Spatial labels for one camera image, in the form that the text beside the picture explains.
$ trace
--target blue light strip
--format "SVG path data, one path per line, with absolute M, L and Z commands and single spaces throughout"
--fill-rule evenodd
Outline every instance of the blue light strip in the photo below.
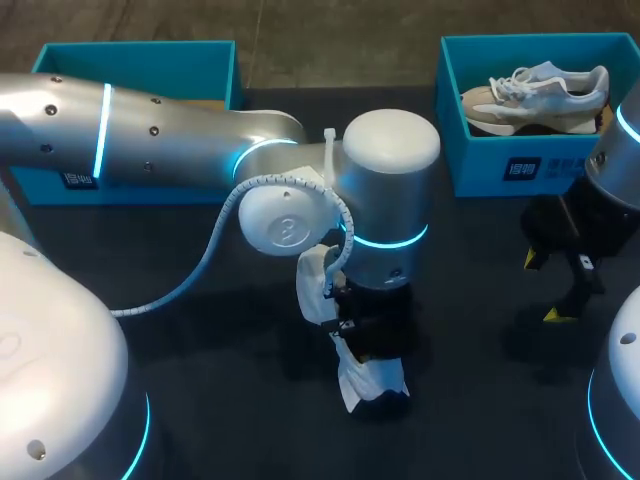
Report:
M 285 143 L 285 144 L 290 144 L 290 145 L 297 145 L 298 144 L 298 142 L 294 142 L 293 140 L 289 140 L 288 138 L 271 138 L 269 140 L 263 140 L 261 142 L 254 143 L 249 148 L 247 148 L 244 152 L 242 152 L 242 154 L 238 157 L 238 160 L 236 160 L 236 164 L 233 166 L 233 173 L 232 173 L 233 178 L 234 179 L 236 178 L 236 171 L 238 170 L 238 167 L 242 163 L 242 160 L 247 158 L 247 156 L 251 152 L 255 152 L 260 147 L 266 147 L 267 145 L 276 145 L 276 144 L 279 144 L 279 143 L 280 144 Z
M 604 450 L 604 453 L 607 454 L 607 457 L 609 457 L 609 460 L 611 460 L 611 463 L 613 463 L 613 465 L 624 476 L 624 478 L 626 478 L 627 480 L 633 480 L 633 477 L 629 475 L 627 472 L 625 472 L 624 468 L 622 468 L 620 464 L 616 462 L 615 458 L 613 458 L 613 455 L 609 453 L 609 450 L 607 449 L 604 442 L 602 441 L 602 438 L 600 438 L 600 434 L 598 433 L 598 429 L 596 428 L 596 422 L 593 421 L 593 413 L 591 413 L 591 382 L 593 381 L 594 373 L 595 373 L 595 370 L 591 372 L 591 378 L 589 379 L 589 389 L 587 390 L 587 408 L 589 410 L 589 419 L 591 420 L 591 427 L 593 428 L 593 433 L 596 434 L 596 438 L 598 439 L 598 442 L 600 443 L 602 450 Z
M 104 142 L 107 139 L 107 126 L 109 125 L 109 113 L 111 113 L 111 94 L 113 88 L 110 84 L 104 84 L 102 96 L 102 112 L 100 113 L 100 129 L 98 130 L 98 145 L 96 146 L 96 159 L 93 163 L 93 178 L 100 177 L 102 170 L 102 157 L 104 155 Z
M 636 142 L 640 143 L 640 133 L 636 132 L 633 128 L 631 128 L 631 125 L 627 123 L 627 121 L 622 116 L 622 111 L 620 110 L 620 107 L 618 107 L 618 110 L 616 111 L 616 116 L 618 117 L 618 123 L 620 124 L 620 126 L 629 135 L 631 135 L 631 138 L 633 138 Z
M 345 228 L 344 225 L 340 224 L 340 228 L 342 228 L 342 230 L 344 230 L 345 232 L 347 231 L 347 229 Z M 404 242 L 397 242 L 397 243 L 376 243 L 376 242 L 370 242 L 369 240 L 365 240 L 364 238 L 360 238 L 359 236 L 355 236 L 354 240 L 358 243 L 361 243 L 362 245 L 366 245 L 367 247 L 371 247 L 371 248 L 380 248 L 383 250 L 391 250 L 394 248 L 404 248 L 404 247 L 408 247 L 409 245 L 416 243 L 418 240 L 420 240 L 422 237 L 424 237 L 424 234 L 427 233 L 427 229 L 429 228 L 429 225 L 426 225 L 424 227 L 424 229 L 415 237 L 409 239 L 409 240 L 405 240 Z
M 142 442 L 140 443 L 140 448 L 138 449 L 138 454 L 136 458 L 131 462 L 131 466 L 127 473 L 124 474 L 121 480 L 128 480 L 129 477 L 133 474 L 133 471 L 138 466 L 138 462 L 140 462 L 140 458 L 142 458 L 142 452 L 144 452 L 144 447 L 147 445 L 147 438 L 149 437 L 149 427 L 151 426 L 151 406 L 149 405 L 149 395 L 147 397 L 147 425 L 144 427 L 144 436 L 142 437 Z

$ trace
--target cable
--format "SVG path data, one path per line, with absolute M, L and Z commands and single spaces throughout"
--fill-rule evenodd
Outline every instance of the cable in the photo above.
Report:
M 140 315 L 142 313 L 150 312 L 151 310 L 155 310 L 175 300 L 177 297 L 187 291 L 200 277 L 200 275 L 202 275 L 202 272 L 204 272 L 205 268 L 209 264 L 209 261 L 211 260 L 211 257 L 213 256 L 213 253 L 218 246 L 218 241 L 220 240 L 220 236 L 222 235 L 222 229 L 227 219 L 229 218 L 231 209 L 235 205 L 236 201 L 252 188 L 264 185 L 291 185 L 295 187 L 314 190 L 327 197 L 338 208 L 340 217 L 342 219 L 342 224 L 344 225 L 345 240 L 342 251 L 340 252 L 340 256 L 331 265 L 329 265 L 325 271 L 324 294 L 329 295 L 333 288 L 334 275 L 340 269 L 342 269 L 345 263 L 347 263 L 349 255 L 351 255 L 351 250 L 353 249 L 355 232 L 353 228 L 353 218 L 351 217 L 351 212 L 349 212 L 349 209 L 347 208 L 344 201 L 338 195 L 336 195 L 336 193 L 332 189 L 325 188 L 323 185 L 320 185 L 316 182 L 286 175 L 264 175 L 245 180 L 231 191 L 224 204 L 222 205 L 222 209 L 220 210 L 220 214 L 218 215 L 216 223 L 213 227 L 211 237 L 209 238 L 209 243 L 207 244 L 207 248 L 205 249 L 202 258 L 198 262 L 198 265 L 196 265 L 193 271 L 180 285 L 178 285 L 164 297 L 161 297 L 153 302 L 135 308 L 111 310 L 111 314 L 114 317 L 118 318 L 131 317 L 134 315 Z

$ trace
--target teal cardboard box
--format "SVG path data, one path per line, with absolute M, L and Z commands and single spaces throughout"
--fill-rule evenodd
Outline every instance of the teal cardboard box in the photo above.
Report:
M 640 76 L 640 50 L 625 33 L 443 37 L 436 78 L 436 115 L 456 196 L 528 196 L 567 190 L 584 171 L 599 135 L 474 137 L 460 95 L 509 77 L 518 67 L 550 60 L 568 71 L 603 65 L 615 111 Z M 509 172 L 525 172 L 510 175 Z
M 240 109 L 242 104 L 236 46 L 230 41 L 47 44 L 32 71 L 111 83 L 177 100 L 224 101 L 227 110 Z M 78 180 L 73 172 L 16 167 L 11 173 L 32 205 L 217 203 L 228 193 L 100 185 L 90 178 Z

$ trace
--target white sneaker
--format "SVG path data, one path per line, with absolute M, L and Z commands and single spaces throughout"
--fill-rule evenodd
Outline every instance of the white sneaker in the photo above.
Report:
M 596 133 L 596 116 L 609 97 L 609 73 L 565 72 L 551 62 L 518 68 L 510 78 L 462 95 L 467 121 L 493 135 L 513 135 L 527 125 L 563 133 Z

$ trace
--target shoelace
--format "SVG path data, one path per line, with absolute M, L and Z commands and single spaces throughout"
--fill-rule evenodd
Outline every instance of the shoelace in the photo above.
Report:
M 535 89 L 529 86 L 531 78 L 526 80 L 517 80 L 517 76 L 526 71 L 526 67 L 516 68 L 511 75 L 511 78 L 489 78 L 489 84 L 491 85 L 491 92 L 496 100 L 499 102 L 505 102 L 511 98 L 522 100 L 528 95 L 533 95 Z

